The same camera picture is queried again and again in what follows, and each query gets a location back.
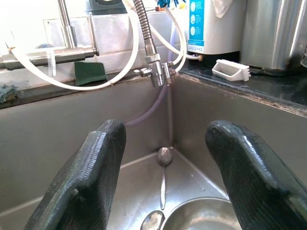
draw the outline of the stainless steel appliance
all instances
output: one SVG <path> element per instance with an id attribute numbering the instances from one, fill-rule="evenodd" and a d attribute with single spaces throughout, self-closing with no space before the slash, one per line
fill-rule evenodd
<path id="1" fill-rule="evenodd" d="M 247 0 L 240 62 L 267 70 L 300 68 L 307 46 L 307 0 Z"/>

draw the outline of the metal container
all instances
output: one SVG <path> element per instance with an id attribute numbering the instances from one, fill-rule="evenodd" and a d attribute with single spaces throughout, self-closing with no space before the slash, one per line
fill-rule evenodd
<path id="1" fill-rule="evenodd" d="M 200 197 L 175 208 L 163 223 L 162 230 L 241 230 L 228 200 Z"/>
<path id="2" fill-rule="evenodd" d="M 247 0 L 240 62 L 287 70 L 300 66 L 307 46 L 306 0 Z"/>

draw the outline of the faucet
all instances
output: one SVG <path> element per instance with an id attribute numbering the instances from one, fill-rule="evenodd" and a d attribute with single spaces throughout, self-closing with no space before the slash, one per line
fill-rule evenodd
<path id="1" fill-rule="evenodd" d="M 171 69 L 173 62 L 161 63 L 152 38 L 149 21 L 142 0 L 133 0 L 138 14 L 145 42 L 147 67 L 140 70 L 142 77 L 150 77 L 154 87 L 173 83 L 176 71 Z"/>
<path id="2" fill-rule="evenodd" d="M 65 47 L 59 47 L 53 50 L 56 63 L 81 61 L 85 60 L 86 58 L 92 58 L 94 55 L 98 56 L 99 50 L 94 34 L 92 15 L 90 14 L 90 16 L 87 18 L 92 35 L 92 45 L 78 46 L 76 33 L 74 27 L 71 25 L 65 0 L 58 0 L 58 6 Z M 33 52 L 28 53 L 27 56 L 35 66 L 44 66 L 48 64 L 48 55 L 46 50 L 36 49 Z M 0 56 L 0 69 L 14 70 L 22 68 L 24 68 L 24 66 L 15 58 L 13 54 Z"/>

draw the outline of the black countertop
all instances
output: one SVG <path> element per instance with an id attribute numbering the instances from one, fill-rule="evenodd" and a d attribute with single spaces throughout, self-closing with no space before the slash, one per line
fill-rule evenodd
<path id="1" fill-rule="evenodd" d="M 220 78 L 212 73 L 212 68 L 204 67 L 201 62 L 189 62 L 181 72 L 222 88 L 291 106 L 307 115 L 307 72 L 286 77 L 252 74 L 246 82 Z"/>

